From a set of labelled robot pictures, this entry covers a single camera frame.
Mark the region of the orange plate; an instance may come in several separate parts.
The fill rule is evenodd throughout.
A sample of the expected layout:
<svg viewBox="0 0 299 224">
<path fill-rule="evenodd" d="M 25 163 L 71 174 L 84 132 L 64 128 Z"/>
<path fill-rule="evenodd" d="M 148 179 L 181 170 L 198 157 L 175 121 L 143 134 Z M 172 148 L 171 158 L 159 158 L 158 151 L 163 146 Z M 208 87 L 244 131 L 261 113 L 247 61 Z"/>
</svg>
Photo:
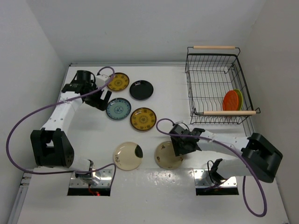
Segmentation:
<svg viewBox="0 0 299 224">
<path fill-rule="evenodd" d="M 222 109 L 224 111 L 239 110 L 239 97 L 235 90 L 230 90 L 226 93 L 222 102 Z"/>
</svg>

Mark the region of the cream floral plate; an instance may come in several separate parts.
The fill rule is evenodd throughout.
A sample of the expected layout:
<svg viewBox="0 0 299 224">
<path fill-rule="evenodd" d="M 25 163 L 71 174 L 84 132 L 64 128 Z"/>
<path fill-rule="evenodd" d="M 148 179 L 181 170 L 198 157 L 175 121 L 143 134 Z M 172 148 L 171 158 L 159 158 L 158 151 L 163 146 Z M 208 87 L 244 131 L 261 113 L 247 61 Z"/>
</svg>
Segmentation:
<svg viewBox="0 0 299 224">
<path fill-rule="evenodd" d="M 154 158 L 156 164 L 167 170 L 174 170 L 181 167 L 184 157 L 176 156 L 171 141 L 159 144 L 155 150 Z"/>
</svg>

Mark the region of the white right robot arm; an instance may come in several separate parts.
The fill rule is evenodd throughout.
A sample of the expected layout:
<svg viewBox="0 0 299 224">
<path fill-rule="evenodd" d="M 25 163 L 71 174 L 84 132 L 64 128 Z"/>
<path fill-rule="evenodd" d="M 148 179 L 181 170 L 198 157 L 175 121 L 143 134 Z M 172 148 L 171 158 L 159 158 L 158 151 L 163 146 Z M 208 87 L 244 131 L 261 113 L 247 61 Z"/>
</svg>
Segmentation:
<svg viewBox="0 0 299 224">
<path fill-rule="evenodd" d="M 230 137 L 202 128 L 189 131 L 175 124 L 169 134 L 177 156 L 195 151 L 233 156 L 230 160 L 219 158 L 213 162 L 209 175 L 214 183 L 232 176 L 256 176 L 260 181 L 272 183 L 283 158 L 282 153 L 259 133 L 252 133 L 249 137 Z"/>
</svg>

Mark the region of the lime green plate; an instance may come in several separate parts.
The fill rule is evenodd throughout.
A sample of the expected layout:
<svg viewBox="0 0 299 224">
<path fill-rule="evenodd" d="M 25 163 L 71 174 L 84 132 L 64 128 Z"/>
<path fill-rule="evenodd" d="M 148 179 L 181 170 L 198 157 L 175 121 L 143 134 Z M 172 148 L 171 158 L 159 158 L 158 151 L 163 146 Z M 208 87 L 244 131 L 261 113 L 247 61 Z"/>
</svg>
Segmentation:
<svg viewBox="0 0 299 224">
<path fill-rule="evenodd" d="M 243 106 L 243 94 L 239 89 L 234 89 L 234 91 L 236 92 L 237 96 L 238 96 L 238 107 L 237 110 L 240 111 L 242 109 Z"/>
</svg>

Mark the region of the yellow patterned plate front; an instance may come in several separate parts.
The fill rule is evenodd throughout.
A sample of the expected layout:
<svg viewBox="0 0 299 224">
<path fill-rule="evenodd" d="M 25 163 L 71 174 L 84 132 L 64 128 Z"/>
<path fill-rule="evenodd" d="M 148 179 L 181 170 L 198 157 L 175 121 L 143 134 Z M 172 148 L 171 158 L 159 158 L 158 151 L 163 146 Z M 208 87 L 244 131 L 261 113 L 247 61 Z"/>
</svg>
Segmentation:
<svg viewBox="0 0 299 224">
<path fill-rule="evenodd" d="M 152 129 L 157 122 L 155 112 L 147 107 L 135 109 L 130 116 L 130 124 L 140 132 L 146 132 Z"/>
</svg>

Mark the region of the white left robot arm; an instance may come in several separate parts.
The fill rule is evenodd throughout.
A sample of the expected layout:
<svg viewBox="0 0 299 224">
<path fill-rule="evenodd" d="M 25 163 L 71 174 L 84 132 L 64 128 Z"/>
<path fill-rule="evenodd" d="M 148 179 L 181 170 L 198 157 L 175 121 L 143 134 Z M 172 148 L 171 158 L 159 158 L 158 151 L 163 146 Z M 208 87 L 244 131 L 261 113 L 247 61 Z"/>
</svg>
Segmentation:
<svg viewBox="0 0 299 224">
<path fill-rule="evenodd" d="M 87 104 L 100 111 L 107 108 L 111 91 L 101 98 L 111 80 L 110 76 L 78 70 L 70 83 L 61 90 L 57 105 L 48 121 L 39 130 L 33 130 L 30 140 L 36 164 L 40 167 L 62 168 L 73 171 L 75 177 L 89 186 L 97 186 L 100 173 L 94 170 L 93 161 L 75 155 L 67 137 L 70 124 L 78 108 Z"/>
</svg>

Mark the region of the cream plate with black patch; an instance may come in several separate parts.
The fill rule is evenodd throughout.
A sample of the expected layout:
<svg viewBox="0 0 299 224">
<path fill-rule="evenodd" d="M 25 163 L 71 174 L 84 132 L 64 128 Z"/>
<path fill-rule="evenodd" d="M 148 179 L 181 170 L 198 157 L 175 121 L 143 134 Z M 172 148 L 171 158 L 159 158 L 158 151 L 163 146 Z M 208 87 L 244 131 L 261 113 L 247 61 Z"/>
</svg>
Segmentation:
<svg viewBox="0 0 299 224">
<path fill-rule="evenodd" d="M 138 168 L 142 163 L 143 151 L 134 142 L 121 143 L 113 153 L 113 160 L 116 166 L 124 171 Z"/>
</svg>

